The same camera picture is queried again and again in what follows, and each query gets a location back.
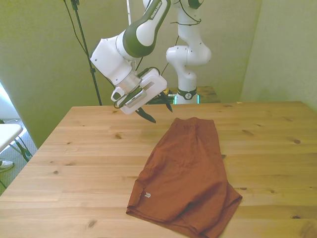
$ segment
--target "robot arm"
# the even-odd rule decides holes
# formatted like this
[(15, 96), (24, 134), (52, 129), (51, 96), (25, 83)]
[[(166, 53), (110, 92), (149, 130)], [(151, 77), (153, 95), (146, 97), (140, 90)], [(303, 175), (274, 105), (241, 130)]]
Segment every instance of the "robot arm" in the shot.
[(120, 35), (101, 39), (91, 56), (95, 67), (115, 86), (111, 99), (125, 114), (134, 111), (155, 122), (140, 108), (167, 88), (166, 80), (152, 69), (137, 75), (131, 62), (149, 55), (171, 6), (171, 0), (151, 0), (143, 17)]
[(177, 102), (179, 104), (197, 103), (197, 76), (186, 69), (187, 65), (202, 65), (211, 60), (211, 51), (204, 44), (199, 23), (200, 10), (203, 1), (179, 1), (174, 6), (178, 8), (178, 35), (188, 46), (169, 48), (167, 61), (173, 65), (178, 75)]
[[(157, 95), (165, 96), (161, 92), (167, 88), (167, 82), (155, 68), (147, 69), (138, 75), (132, 68), (131, 62), (153, 52), (158, 31), (172, 4), (178, 6), (183, 3), (188, 9), (195, 10), (200, 7), (203, 1), (143, 0), (146, 11), (141, 19), (132, 23), (120, 35), (109, 39), (101, 39), (91, 56), (91, 62), (115, 87), (111, 99), (125, 114), (136, 111), (147, 120), (155, 122), (141, 107)], [(185, 14), (186, 12), (180, 10), (179, 18), (187, 24), (188, 19)], [(188, 42), (190, 47), (184, 47), (182, 51), (178, 51), (177, 48), (170, 50), (171, 53), (167, 54), (167, 60), (175, 67), (179, 76), (184, 75), (188, 78), (187, 71), (184, 68), (185, 65), (200, 64), (210, 60), (210, 57), (207, 53), (203, 59), (202, 55), (207, 47), (204, 45), (203, 48), (199, 44), (202, 41), (197, 28), (192, 29), (192, 31), (185, 30), (184, 36), (180, 35), (180, 37)], [(165, 99), (167, 107), (171, 110), (167, 98)]]

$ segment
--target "wood grain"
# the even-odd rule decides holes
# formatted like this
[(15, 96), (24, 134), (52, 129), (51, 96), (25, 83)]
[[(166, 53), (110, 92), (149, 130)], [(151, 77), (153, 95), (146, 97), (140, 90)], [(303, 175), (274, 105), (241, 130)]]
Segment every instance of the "wood grain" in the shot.
[(176, 117), (215, 121), (243, 195), (222, 238), (317, 237), (317, 114), (302, 103), (72, 108), (0, 197), (2, 238), (180, 238), (125, 214), (133, 183)]

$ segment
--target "white chair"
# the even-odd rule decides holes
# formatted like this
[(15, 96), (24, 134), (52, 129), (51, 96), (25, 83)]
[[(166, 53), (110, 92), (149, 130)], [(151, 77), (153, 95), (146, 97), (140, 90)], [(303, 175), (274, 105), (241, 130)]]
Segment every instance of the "white chair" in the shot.
[[(32, 156), (30, 151), (28, 150), (25, 143), (20, 137), (19, 138), (21, 139), (26, 149), (24, 149), (21, 146), (21, 144), (15, 140), (15, 138), (18, 137), (22, 131), (23, 128), (18, 124), (0, 124), (0, 152), (9, 145), (11, 146), (11, 148), (20, 153), (23, 156), (23, 158), (28, 162), (29, 159), (27, 158), (26, 154)], [(19, 151), (17, 148), (11, 145), (11, 142), (14, 140), (21, 151)]]

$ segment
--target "fabric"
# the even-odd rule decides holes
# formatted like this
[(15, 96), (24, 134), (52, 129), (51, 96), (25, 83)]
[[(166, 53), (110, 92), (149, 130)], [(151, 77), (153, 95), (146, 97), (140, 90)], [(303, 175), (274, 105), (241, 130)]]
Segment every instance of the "fabric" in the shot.
[(126, 213), (192, 238), (217, 238), (241, 199), (227, 181), (213, 121), (175, 119), (135, 181)]

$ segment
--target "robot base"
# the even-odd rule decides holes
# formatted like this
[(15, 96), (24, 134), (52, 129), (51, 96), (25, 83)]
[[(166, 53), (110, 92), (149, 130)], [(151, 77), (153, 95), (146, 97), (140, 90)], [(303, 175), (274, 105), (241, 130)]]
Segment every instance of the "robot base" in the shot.
[(199, 95), (196, 94), (192, 99), (186, 100), (183, 96), (175, 96), (175, 104), (199, 104)]

